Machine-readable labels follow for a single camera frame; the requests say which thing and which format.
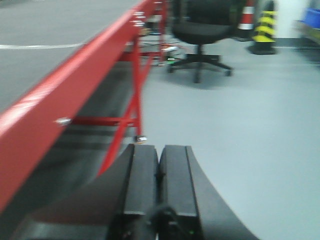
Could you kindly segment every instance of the chair seat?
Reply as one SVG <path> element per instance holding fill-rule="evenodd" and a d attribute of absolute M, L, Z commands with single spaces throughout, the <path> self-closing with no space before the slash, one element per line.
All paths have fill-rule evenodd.
<path fill-rule="evenodd" d="M 213 44 L 232 33 L 230 25 L 214 25 L 195 22 L 176 23 L 172 33 L 183 42 L 194 45 Z"/>

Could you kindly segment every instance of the white floor line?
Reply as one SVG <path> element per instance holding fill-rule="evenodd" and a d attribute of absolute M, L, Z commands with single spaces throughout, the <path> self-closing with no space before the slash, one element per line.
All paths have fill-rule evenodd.
<path fill-rule="evenodd" d="M 75 44 L 64 44 L 64 45 L 6 45 L 0 44 L 0 50 L 28 50 L 28 49 L 66 49 L 66 48 L 75 48 L 82 46 L 83 43 L 75 43 Z"/>

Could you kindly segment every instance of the yellow and black striped cone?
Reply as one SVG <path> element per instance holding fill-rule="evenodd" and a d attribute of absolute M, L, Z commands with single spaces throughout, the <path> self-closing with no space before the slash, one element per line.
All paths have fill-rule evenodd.
<path fill-rule="evenodd" d="M 271 55 L 276 53 L 273 47 L 276 42 L 274 39 L 275 15 L 275 3 L 271 0 L 266 4 L 265 10 L 262 12 L 262 17 L 254 30 L 254 44 L 248 47 L 251 53 L 257 55 Z"/>

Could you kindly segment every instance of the black office chair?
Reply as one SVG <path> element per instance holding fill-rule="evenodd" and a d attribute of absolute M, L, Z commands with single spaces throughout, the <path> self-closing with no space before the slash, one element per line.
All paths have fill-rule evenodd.
<path fill-rule="evenodd" d="M 196 45 L 196 54 L 187 54 L 186 59 L 168 64 L 167 71 L 174 72 L 175 66 L 197 63 L 194 82 L 200 82 L 203 63 L 226 69 L 231 76 L 232 68 L 220 62 L 219 55 L 204 55 L 203 45 L 232 37 L 241 14 L 239 0 L 173 0 L 172 34 L 183 42 Z"/>

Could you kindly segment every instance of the white wall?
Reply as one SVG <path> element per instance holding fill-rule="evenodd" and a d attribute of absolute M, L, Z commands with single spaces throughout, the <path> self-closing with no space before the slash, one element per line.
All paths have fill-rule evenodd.
<path fill-rule="evenodd" d="M 275 37 L 298 38 L 299 32 L 294 29 L 296 20 L 302 20 L 311 0 L 274 0 L 277 11 Z M 259 0 L 258 11 L 262 11 L 268 0 Z"/>

